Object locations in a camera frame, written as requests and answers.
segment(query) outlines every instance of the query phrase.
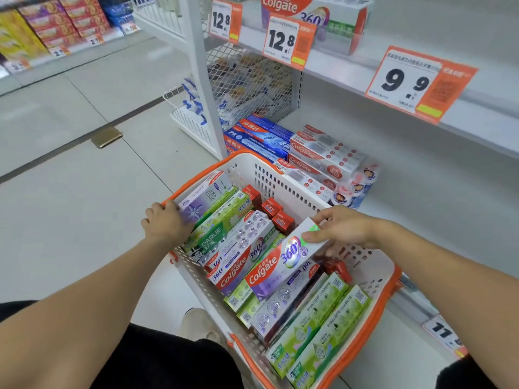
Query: shopping basket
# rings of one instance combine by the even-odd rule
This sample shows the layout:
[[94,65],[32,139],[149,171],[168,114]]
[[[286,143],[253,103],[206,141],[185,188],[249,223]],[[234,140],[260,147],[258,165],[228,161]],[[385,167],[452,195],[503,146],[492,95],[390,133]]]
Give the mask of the shopping basket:
[[[169,199],[181,202],[197,187],[199,182],[204,180],[206,175],[215,169],[232,173],[231,176],[234,179],[238,176],[245,185],[251,184],[260,191],[263,200],[273,196],[284,207],[283,210],[298,224],[306,217],[311,217],[319,210],[329,207],[327,203],[308,194],[282,171],[249,150],[239,150],[204,170],[185,183]],[[211,318],[224,332],[229,346],[236,351],[245,366],[249,367],[251,376],[256,377],[267,389],[291,388],[288,380],[282,380],[272,372],[268,362],[261,357],[265,350],[261,342],[241,325],[236,314],[224,303],[223,295],[207,280],[203,269],[191,261],[181,248],[177,248],[171,254],[178,262],[178,270],[182,277]],[[380,250],[368,250],[360,246],[349,245],[341,251],[341,256],[345,258],[346,266],[354,282],[373,301],[355,331],[315,381],[312,389],[326,389],[360,352],[380,320],[387,301],[398,287],[397,283],[401,274],[401,270]]]

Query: price number 9.9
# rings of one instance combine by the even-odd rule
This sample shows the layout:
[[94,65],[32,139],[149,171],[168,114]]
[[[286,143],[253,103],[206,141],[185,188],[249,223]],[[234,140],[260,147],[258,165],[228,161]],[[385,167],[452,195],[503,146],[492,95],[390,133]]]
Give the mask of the price number 9.9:
[[[285,40],[287,39],[287,36],[282,31],[276,31],[274,29],[270,30],[268,32],[270,36],[270,40],[268,43],[268,47],[272,49],[276,49],[279,52],[288,53],[289,49],[285,49],[283,45],[285,44]],[[287,46],[289,48],[293,47],[295,44],[295,36],[289,35],[289,38],[287,40]]]
[[224,14],[222,12],[213,12],[213,27],[218,28],[220,30],[227,31],[227,27],[224,27],[224,25],[223,25],[224,19],[225,19],[225,25],[229,26],[230,25],[230,16],[229,15],[224,16]]
[[[394,91],[400,87],[404,81],[404,71],[394,68],[386,75],[386,82],[382,84],[382,88],[386,91]],[[415,91],[424,91],[429,86],[429,78],[422,76],[416,80],[416,84],[412,87]]]

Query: hand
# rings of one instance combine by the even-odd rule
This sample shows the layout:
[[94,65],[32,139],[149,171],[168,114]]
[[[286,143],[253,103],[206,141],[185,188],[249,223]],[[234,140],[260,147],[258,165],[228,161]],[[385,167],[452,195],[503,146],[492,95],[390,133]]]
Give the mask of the hand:
[[165,206],[153,203],[146,209],[146,217],[141,226],[146,240],[167,246],[168,250],[180,246],[191,234],[194,224],[185,224],[178,212],[177,204],[169,200]]
[[312,220],[319,224],[328,220],[320,231],[305,232],[302,238],[310,243],[318,243],[331,240],[333,244],[328,248],[326,255],[333,257],[341,251],[346,244],[359,244],[369,249],[377,249],[378,232],[382,220],[371,217],[345,206],[334,206],[321,210]]

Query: sticker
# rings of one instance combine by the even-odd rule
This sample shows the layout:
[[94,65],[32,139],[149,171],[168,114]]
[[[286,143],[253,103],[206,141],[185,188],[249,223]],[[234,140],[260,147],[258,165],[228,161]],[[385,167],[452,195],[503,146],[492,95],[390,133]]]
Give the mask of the sticker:
[[130,35],[140,30],[140,28],[133,22],[125,23],[121,25],[121,28],[125,35]]
[[454,333],[441,315],[437,315],[431,320],[424,322],[422,327],[458,358],[462,358],[469,353],[457,334]]
[[50,48],[49,53],[52,54],[54,58],[62,58],[70,54],[67,47],[63,45]]
[[312,48],[316,25],[270,14],[263,56],[302,71]]
[[390,46],[366,97],[438,124],[478,68]]
[[87,38],[87,41],[90,44],[90,46],[97,46],[104,43],[104,39],[100,35],[92,35]]
[[10,61],[8,65],[11,67],[10,69],[13,73],[20,73],[31,68],[27,60]]
[[231,43],[238,43],[243,6],[227,0],[213,0],[209,33]]

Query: forearm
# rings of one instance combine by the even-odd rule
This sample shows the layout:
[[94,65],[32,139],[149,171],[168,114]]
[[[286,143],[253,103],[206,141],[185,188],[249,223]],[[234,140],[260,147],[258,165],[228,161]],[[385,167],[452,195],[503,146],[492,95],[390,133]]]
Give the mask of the forearm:
[[441,248],[392,222],[384,251],[418,285],[501,389],[519,387],[519,280]]
[[0,388],[88,388],[119,343],[167,246],[141,241],[0,324]]

